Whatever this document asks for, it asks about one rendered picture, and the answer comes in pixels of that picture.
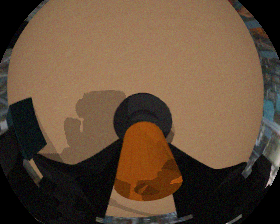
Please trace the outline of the orange tapered knob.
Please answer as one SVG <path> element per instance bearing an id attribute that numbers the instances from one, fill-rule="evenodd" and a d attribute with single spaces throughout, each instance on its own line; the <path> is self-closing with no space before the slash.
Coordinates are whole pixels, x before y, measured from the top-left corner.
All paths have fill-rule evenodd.
<path id="1" fill-rule="evenodd" d="M 183 176 L 164 137 L 160 128 L 149 121 L 129 127 L 113 184 L 120 196 L 155 201 L 175 193 L 183 184 Z"/>

